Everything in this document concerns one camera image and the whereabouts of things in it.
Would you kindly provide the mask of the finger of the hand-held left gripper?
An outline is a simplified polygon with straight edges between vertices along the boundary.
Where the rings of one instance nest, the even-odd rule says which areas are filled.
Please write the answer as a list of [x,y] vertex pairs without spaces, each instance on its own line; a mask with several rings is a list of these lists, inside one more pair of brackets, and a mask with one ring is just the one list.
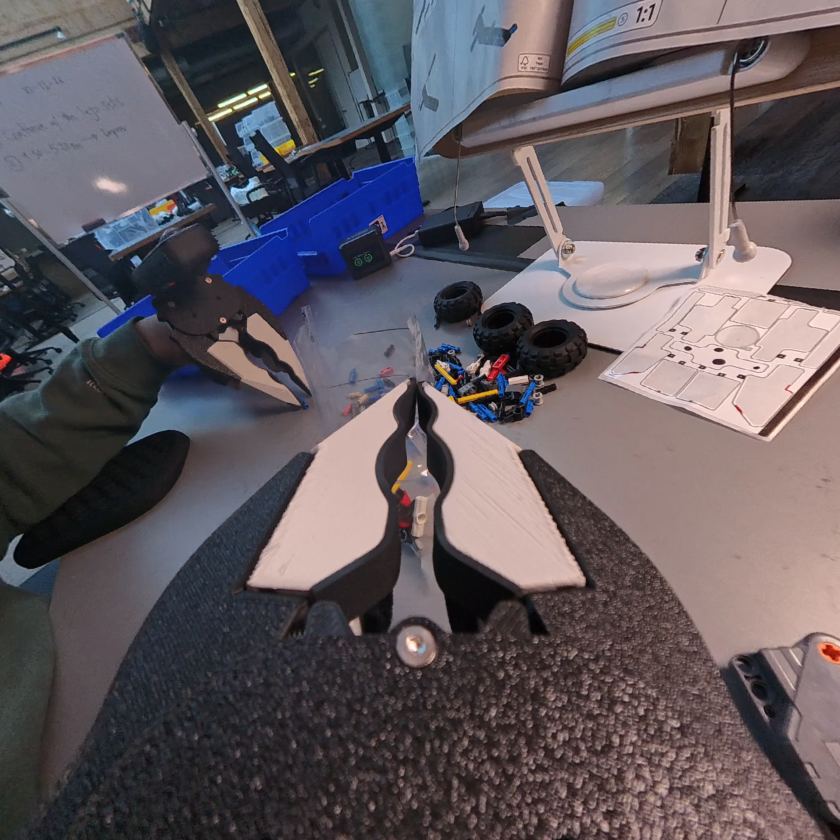
[[269,371],[284,374],[303,391],[310,391],[296,351],[274,320],[262,314],[250,314],[240,330],[240,344]]
[[282,403],[307,408],[308,404],[297,396],[290,388],[274,378],[265,367],[258,366],[249,359],[244,348],[233,340],[222,340],[213,343],[207,349],[210,357],[235,373],[241,382]]

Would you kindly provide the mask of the grey toy beam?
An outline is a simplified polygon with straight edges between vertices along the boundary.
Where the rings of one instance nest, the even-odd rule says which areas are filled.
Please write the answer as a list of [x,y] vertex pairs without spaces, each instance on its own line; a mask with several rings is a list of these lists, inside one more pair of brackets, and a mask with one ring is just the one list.
[[782,779],[837,835],[838,637],[811,633],[791,646],[738,654],[722,675]]

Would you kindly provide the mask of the building instruction booklet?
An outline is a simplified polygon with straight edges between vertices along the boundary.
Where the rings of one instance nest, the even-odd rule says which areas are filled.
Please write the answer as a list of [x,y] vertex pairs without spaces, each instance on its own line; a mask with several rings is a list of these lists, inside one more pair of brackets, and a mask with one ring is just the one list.
[[838,2],[415,2],[416,153],[456,156],[788,76]]

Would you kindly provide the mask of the white booklet stand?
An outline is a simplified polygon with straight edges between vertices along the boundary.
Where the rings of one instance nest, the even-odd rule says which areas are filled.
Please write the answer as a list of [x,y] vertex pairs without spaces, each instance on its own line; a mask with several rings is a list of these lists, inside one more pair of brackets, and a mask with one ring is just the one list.
[[584,241],[568,236],[533,147],[513,151],[550,240],[550,250],[485,302],[516,302],[535,322],[565,319],[589,343],[625,351],[692,291],[770,291],[791,266],[777,248],[757,246],[732,214],[732,114],[713,113],[707,245]]

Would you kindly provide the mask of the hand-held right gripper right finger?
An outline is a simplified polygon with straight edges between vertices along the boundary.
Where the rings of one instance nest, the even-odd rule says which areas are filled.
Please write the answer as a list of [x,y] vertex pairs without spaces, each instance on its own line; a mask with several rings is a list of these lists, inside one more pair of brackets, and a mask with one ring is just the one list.
[[514,595],[583,587],[520,447],[427,383],[419,386],[419,420],[439,488],[434,537],[444,557]]

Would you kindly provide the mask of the black toy tire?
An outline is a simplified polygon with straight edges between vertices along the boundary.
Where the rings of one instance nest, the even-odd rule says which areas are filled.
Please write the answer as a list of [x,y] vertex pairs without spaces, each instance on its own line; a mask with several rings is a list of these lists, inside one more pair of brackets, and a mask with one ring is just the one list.
[[480,312],[483,299],[482,289],[472,281],[462,280],[448,285],[434,299],[436,321],[466,321]]
[[533,325],[520,337],[517,363],[526,374],[553,379],[574,370],[586,354],[587,336],[580,325],[549,320]]
[[496,359],[516,350],[520,337],[533,325],[531,311],[521,303],[503,302],[483,311],[473,328],[479,350]]

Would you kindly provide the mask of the person's left hand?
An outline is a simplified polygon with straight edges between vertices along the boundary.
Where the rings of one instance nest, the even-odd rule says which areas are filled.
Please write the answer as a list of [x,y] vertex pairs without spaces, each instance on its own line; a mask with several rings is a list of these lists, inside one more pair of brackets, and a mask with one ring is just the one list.
[[138,366],[143,370],[144,379],[155,379],[160,384],[173,371],[197,365],[175,341],[175,333],[169,323],[157,317],[146,317],[135,319],[132,327],[140,341]]

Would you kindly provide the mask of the white sticker sheet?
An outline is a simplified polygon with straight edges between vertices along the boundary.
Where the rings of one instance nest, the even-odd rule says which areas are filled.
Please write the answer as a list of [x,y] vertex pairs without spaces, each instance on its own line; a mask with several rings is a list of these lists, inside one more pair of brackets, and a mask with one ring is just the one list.
[[703,287],[599,379],[771,440],[838,370],[838,358],[838,310]]

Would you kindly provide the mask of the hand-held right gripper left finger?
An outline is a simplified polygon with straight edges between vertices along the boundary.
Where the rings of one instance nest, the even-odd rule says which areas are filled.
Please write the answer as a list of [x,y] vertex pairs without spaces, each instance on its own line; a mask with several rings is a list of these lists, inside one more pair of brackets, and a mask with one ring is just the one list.
[[408,380],[325,438],[246,587],[306,601],[381,601],[401,567],[398,501],[417,383]]

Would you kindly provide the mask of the black digital timer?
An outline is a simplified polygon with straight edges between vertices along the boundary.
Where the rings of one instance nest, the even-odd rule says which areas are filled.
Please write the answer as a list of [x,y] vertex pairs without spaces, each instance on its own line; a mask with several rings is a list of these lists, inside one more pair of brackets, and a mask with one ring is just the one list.
[[339,242],[339,253],[353,279],[360,280],[392,264],[381,229],[372,224]]

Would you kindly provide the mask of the white whiteboard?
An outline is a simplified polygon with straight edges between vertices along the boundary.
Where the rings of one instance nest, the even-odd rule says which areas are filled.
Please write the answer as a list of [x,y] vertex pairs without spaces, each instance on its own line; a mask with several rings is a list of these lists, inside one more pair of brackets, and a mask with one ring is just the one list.
[[58,244],[207,175],[125,36],[2,69],[2,189]]

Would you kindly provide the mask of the grey desk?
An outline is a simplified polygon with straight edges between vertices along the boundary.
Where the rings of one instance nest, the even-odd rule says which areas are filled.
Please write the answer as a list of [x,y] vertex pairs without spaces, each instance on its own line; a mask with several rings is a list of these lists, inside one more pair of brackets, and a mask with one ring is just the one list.
[[[591,350],[542,411],[506,434],[537,451],[655,563],[712,657],[838,635],[838,374],[771,442],[600,381]],[[198,377],[167,382],[141,434],[192,440],[171,494],[58,563],[47,791],[73,764],[133,638],[203,541],[327,432],[315,407]]]

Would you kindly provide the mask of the black power brick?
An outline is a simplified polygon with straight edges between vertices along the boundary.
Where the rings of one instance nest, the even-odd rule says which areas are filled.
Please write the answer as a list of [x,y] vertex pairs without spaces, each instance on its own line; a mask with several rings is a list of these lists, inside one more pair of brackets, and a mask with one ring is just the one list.
[[482,202],[449,207],[429,216],[418,229],[417,238],[423,247],[435,247],[459,242],[456,227],[466,240],[480,233],[485,224]]

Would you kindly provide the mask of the person's left forearm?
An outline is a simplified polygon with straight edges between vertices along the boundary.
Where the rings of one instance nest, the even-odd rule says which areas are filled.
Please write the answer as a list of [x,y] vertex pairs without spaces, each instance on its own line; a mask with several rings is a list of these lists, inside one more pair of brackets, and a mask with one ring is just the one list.
[[80,342],[1,405],[2,546],[87,485],[140,430],[163,383],[144,379],[133,321]]

